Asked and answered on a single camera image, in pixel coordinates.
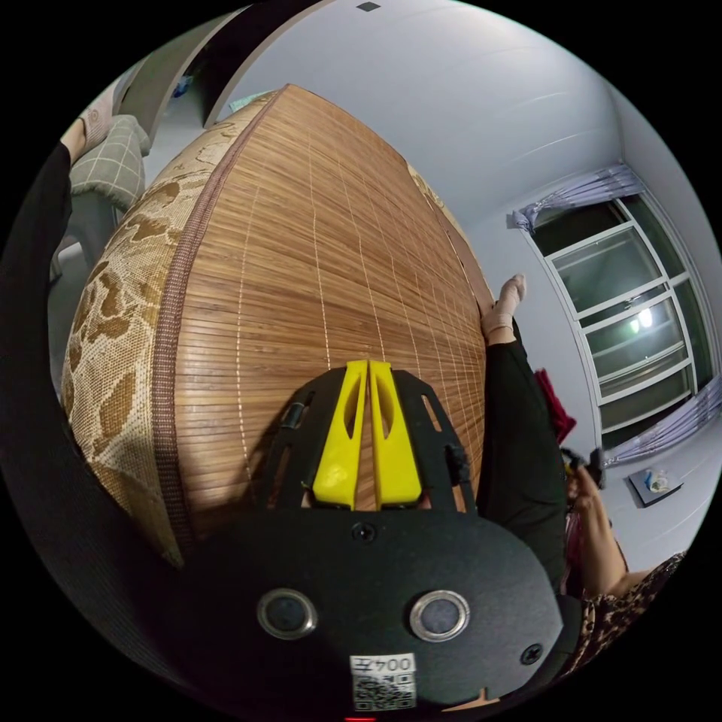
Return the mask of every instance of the hand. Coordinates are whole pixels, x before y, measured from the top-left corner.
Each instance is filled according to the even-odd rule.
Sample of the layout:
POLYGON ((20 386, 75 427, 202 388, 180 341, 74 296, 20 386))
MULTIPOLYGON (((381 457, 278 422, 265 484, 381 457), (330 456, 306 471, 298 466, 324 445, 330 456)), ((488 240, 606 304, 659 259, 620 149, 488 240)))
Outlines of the hand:
POLYGON ((569 498, 575 500, 575 509, 590 508, 599 499, 599 487, 595 484, 590 473, 583 467, 577 467, 569 479, 569 498))

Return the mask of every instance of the plaid cushion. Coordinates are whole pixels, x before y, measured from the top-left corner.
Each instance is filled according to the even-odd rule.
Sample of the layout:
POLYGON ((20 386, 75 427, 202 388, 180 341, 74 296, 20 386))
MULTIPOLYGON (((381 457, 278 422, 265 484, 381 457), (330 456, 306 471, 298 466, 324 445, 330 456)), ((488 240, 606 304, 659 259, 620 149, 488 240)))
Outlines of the plaid cushion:
POLYGON ((149 152, 150 141, 138 121, 116 115, 108 137, 70 171, 72 194, 100 193, 125 213, 145 191, 143 156, 149 152))

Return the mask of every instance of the woven bamboo mat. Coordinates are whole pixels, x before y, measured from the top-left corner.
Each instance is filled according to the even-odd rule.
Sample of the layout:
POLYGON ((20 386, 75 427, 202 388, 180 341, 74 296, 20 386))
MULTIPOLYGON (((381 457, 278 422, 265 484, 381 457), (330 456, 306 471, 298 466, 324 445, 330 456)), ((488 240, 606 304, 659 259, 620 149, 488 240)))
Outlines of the woven bamboo mat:
MULTIPOLYGON (((293 392, 367 358, 434 387, 476 483, 484 342, 447 231, 393 148, 287 86, 218 189, 187 281, 174 428, 196 534, 252 498, 293 392)), ((356 501, 375 507, 368 420, 356 501)))

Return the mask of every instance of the brown trim border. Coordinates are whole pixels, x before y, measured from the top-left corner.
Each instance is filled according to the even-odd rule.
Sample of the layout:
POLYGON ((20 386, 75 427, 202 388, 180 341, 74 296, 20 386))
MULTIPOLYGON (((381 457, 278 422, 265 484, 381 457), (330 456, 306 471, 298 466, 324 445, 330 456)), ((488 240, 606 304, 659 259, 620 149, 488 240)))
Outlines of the brown trim border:
POLYGON ((494 298, 489 291, 487 281, 484 278, 484 273, 479 266, 479 262, 476 260, 472 249, 469 248, 469 244, 461 237, 451 221, 446 218, 443 211, 434 202, 434 199, 427 193, 424 193, 424 197, 434 211, 438 224, 443 228, 449 238, 451 247, 454 249, 457 258, 459 259, 459 263, 466 274, 466 280, 469 282, 469 286, 472 288, 472 292, 476 298, 476 302, 479 307, 479 314, 483 318, 493 308, 494 298))
POLYGON ((175 427, 175 365, 188 278, 216 201, 231 169, 260 120, 287 88, 288 85, 281 88, 248 123, 211 172, 180 237, 163 289, 153 349, 153 447, 165 509, 180 552, 184 556, 197 542, 178 465, 175 427))

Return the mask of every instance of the foot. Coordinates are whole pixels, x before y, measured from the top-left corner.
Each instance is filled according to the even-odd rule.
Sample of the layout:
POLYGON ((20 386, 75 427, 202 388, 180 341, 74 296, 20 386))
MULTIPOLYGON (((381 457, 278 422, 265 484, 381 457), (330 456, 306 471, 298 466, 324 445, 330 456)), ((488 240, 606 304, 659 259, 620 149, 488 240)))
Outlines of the foot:
POLYGON ((513 329, 511 319, 517 310, 517 306, 524 300, 525 295, 526 278, 522 274, 510 278, 502 286, 499 300, 494 305, 493 310, 481 321, 481 330, 487 340, 497 329, 513 329))
POLYGON ((100 145, 111 129, 113 116, 113 94, 115 87, 106 88, 84 111, 80 114, 85 134, 84 153, 100 145))

